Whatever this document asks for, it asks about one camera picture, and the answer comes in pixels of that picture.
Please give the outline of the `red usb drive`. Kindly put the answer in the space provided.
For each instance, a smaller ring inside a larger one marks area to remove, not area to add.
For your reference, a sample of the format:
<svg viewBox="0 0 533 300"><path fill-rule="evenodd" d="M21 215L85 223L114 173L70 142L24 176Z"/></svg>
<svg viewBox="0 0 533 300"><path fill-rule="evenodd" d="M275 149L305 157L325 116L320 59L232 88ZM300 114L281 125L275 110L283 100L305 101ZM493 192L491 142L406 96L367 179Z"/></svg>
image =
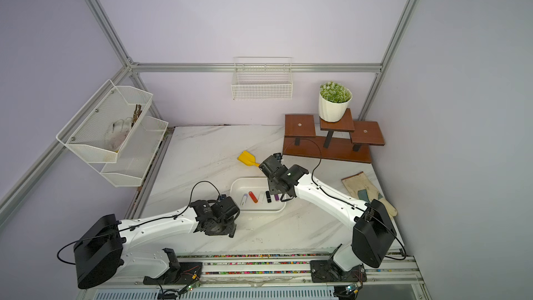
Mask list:
<svg viewBox="0 0 533 300"><path fill-rule="evenodd" d="M254 195L253 192L249 192L248 193L249 197L252 199L252 201L254 202L254 204L257 204L258 203L258 198Z"/></svg>

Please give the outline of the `white lilac usb drive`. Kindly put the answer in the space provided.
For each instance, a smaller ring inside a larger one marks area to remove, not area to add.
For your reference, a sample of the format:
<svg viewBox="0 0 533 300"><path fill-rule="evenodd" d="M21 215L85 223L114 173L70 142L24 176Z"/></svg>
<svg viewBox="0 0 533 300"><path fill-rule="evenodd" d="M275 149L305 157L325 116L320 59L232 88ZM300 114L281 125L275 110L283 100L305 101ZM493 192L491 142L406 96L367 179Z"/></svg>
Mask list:
<svg viewBox="0 0 533 300"><path fill-rule="evenodd" d="M241 205L241 206L245 206L246 203L247 203L247 201L248 201L248 194L244 194L244 195L242 196L242 200L241 200L240 205Z"/></svg>

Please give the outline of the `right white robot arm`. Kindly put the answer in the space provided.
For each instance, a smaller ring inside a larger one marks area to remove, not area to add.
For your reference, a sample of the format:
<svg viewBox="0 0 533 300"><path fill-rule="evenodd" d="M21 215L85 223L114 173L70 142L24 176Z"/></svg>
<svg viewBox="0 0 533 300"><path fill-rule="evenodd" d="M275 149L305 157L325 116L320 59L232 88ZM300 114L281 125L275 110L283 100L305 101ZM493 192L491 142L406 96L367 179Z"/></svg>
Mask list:
<svg viewBox="0 0 533 300"><path fill-rule="evenodd" d="M310 202L352 231L351 242L341 245L333 255L338 268L346 272L357 265L379 268L398 240L396 228L381 201L366 202L350 197L300 165L283 165L280 154L269 156L258 168L266 176L272 194Z"/></svg>

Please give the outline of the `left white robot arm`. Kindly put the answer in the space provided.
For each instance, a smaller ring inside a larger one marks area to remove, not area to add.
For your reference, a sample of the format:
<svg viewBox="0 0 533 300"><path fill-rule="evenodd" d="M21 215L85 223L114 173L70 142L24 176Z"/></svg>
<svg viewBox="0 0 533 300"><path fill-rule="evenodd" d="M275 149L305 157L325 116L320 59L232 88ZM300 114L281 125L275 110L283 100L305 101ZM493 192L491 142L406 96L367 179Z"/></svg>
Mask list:
<svg viewBox="0 0 533 300"><path fill-rule="evenodd" d="M175 251L160 242L190 233L233 238L239 216L239 207L226 196L149 218L105 215L74 243L78 287L95 288L114 277L141 277L145 285L190 286L201 276L201 264L179 262Z"/></svg>

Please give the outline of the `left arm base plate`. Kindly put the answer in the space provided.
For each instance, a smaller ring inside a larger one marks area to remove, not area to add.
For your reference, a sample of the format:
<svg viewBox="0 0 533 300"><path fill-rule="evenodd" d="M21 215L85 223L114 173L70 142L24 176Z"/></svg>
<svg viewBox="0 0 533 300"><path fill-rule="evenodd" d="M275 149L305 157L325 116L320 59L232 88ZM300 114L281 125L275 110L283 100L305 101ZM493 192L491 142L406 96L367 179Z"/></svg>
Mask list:
<svg viewBox="0 0 533 300"><path fill-rule="evenodd" d="M146 286L189 286L199 281L202 269L201 262L182 262L179 269L170 267L162 276L155 279L146 276L142 283Z"/></svg>

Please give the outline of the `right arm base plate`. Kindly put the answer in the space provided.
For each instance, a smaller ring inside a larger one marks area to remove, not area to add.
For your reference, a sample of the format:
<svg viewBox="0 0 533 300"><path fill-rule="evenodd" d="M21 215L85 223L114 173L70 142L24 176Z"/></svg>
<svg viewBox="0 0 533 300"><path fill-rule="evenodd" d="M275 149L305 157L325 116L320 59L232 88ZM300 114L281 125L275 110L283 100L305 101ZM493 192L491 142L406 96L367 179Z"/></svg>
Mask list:
<svg viewBox="0 0 533 300"><path fill-rule="evenodd" d="M345 271L333 260L310 261L313 283L367 282L367 275L363 269L363 265L356 265L348 271Z"/></svg>

